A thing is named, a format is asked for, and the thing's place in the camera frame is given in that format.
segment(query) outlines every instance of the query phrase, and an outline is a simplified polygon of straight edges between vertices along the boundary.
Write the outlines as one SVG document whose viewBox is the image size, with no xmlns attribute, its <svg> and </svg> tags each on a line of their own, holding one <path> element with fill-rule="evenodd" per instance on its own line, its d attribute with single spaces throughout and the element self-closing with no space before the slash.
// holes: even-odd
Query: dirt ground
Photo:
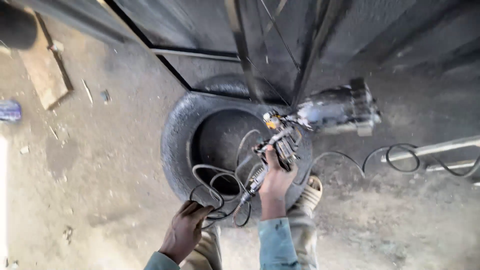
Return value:
<svg viewBox="0 0 480 270">
<path fill-rule="evenodd" d="M 108 45 L 57 21 L 46 24 L 64 44 L 74 87 L 54 110 L 42 109 L 18 53 L 0 54 L 0 96 L 18 100 L 24 111 L 21 123 L 0 126 L 8 142 L 9 262 L 18 260 L 19 269 L 141 269 L 181 205 L 163 175 L 159 148 L 163 122 L 184 92 L 138 45 Z M 324 71 L 314 83 L 325 88 L 352 75 Z M 360 161 L 376 147 L 422 146 L 480 131 L 478 82 L 387 71 L 366 79 L 383 123 L 372 137 L 315 135 L 314 155 L 338 150 Z M 22 155 L 24 146 L 30 152 Z M 472 159 L 477 152 L 441 157 Z M 379 158 L 367 165 L 366 179 L 343 159 L 316 164 L 324 182 L 315 218 L 320 268 L 479 268 L 480 191 L 471 180 L 401 174 Z M 68 227 L 70 243 L 62 235 Z M 220 242 L 225 269 L 259 268 L 256 229 L 223 228 Z"/>
</svg>

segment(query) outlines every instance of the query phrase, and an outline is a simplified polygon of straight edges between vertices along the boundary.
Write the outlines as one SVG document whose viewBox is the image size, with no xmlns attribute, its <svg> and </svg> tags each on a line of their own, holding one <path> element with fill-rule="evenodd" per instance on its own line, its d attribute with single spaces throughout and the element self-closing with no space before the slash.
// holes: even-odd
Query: beige trousers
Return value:
<svg viewBox="0 0 480 270">
<path fill-rule="evenodd" d="M 317 269 L 315 248 L 317 231 L 308 209 L 293 206 L 287 213 L 293 245 L 302 269 Z M 222 270 L 218 229 L 213 226 L 202 232 L 202 239 L 180 264 L 183 270 Z"/>
</svg>

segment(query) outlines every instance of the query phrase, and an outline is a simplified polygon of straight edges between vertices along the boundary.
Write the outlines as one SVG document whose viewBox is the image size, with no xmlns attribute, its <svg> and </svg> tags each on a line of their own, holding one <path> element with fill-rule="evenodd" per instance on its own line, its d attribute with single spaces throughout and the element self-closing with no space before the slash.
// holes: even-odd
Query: blue sleeve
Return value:
<svg viewBox="0 0 480 270">
<path fill-rule="evenodd" d="M 154 252 L 145 265 L 144 270 L 179 270 L 180 266 L 172 261 L 169 257 Z"/>
<path fill-rule="evenodd" d="M 288 218 L 261 221 L 258 225 L 260 237 L 260 269 L 300 269 L 297 253 L 293 247 Z"/>
</svg>

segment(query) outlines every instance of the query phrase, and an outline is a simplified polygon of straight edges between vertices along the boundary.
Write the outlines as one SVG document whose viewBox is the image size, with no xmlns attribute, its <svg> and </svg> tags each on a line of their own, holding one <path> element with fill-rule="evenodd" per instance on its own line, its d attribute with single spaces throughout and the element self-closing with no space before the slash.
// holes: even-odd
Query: human hand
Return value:
<svg viewBox="0 0 480 270">
<path fill-rule="evenodd" d="M 271 145 L 267 146 L 265 155 L 268 172 L 258 192 L 262 201 L 262 220 L 269 220 L 285 216 L 285 194 L 297 175 L 298 167 L 292 163 L 289 172 L 283 169 Z"/>
<path fill-rule="evenodd" d="M 202 238 L 202 222 L 215 207 L 186 201 L 175 214 L 158 252 L 180 264 Z"/>
</svg>

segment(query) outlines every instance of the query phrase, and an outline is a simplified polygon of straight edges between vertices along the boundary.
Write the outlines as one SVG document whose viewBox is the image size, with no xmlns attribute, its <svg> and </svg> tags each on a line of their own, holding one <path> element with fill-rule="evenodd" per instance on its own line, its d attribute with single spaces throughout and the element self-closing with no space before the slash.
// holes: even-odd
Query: concrete floor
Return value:
<svg viewBox="0 0 480 270">
<path fill-rule="evenodd" d="M 17 52 L 0 54 L 0 95 L 24 110 L 20 124 L 0 126 L 8 141 L 9 261 L 18 260 L 20 269 L 140 269 L 181 205 L 164 178 L 159 147 L 163 121 L 184 92 L 140 46 L 106 45 L 46 23 L 65 46 L 74 87 L 54 111 L 41 108 Z M 383 145 L 422 146 L 480 131 L 475 82 L 320 69 L 311 87 L 366 74 L 384 122 L 373 137 L 315 135 L 315 155 L 340 150 L 360 161 Z M 104 89 L 108 105 L 100 97 Z M 30 153 L 21 155 L 27 145 Z M 442 157 L 475 155 L 467 149 Z M 339 158 L 315 166 L 324 182 L 316 209 L 320 267 L 479 268 L 480 191 L 443 173 L 400 174 L 379 158 L 367 166 L 367 179 Z M 67 226 L 70 244 L 62 237 Z M 259 268 L 256 229 L 223 228 L 222 235 L 225 269 Z"/>
</svg>

